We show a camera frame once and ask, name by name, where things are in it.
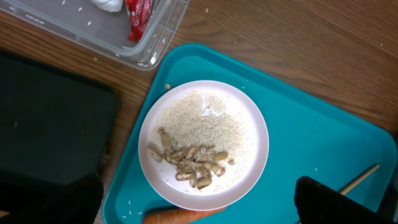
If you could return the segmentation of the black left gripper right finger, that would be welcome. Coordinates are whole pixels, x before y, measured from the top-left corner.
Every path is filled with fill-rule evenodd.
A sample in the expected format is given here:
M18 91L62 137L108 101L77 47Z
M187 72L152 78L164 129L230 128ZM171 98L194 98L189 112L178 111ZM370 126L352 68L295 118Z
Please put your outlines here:
M296 182L294 203L301 224L396 224L308 176Z

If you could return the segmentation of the red snack wrapper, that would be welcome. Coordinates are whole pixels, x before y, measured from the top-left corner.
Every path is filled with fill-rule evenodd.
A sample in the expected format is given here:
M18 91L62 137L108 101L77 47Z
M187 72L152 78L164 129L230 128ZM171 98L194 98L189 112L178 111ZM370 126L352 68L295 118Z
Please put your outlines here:
M146 30L152 10L151 0L125 0L127 8L130 33L128 40L139 42Z

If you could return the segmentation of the white plate with food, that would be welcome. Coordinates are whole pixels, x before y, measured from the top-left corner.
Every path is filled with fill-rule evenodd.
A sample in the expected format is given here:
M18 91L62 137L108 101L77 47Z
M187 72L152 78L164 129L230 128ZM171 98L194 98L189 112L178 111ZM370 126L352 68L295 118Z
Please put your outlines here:
M269 132L255 102L222 82L179 85L147 112L139 132L139 162L166 201L197 211L244 197L260 179Z

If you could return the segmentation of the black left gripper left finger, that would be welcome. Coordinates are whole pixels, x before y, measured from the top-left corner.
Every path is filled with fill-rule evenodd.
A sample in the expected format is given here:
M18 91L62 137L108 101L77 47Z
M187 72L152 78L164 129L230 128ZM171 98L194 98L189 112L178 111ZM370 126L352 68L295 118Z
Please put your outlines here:
M94 174L47 195L26 193L1 197L1 224L93 224L104 194L103 183Z

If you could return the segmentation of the wooden chopstick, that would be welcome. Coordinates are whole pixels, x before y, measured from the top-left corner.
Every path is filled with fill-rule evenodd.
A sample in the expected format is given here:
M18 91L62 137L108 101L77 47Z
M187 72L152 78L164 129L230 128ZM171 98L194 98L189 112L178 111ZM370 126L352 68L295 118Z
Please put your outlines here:
M348 192L350 192L352 189L354 189L358 184L360 184L363 180L368 178L373 172L375 172L378 168L380 167L379 164L374 165L371 167L369 170L367 170L365 173L361 174L359 177L354 179L351 183L349 183L346 187L344 187L342 190L339 191L341 195L346 195Z

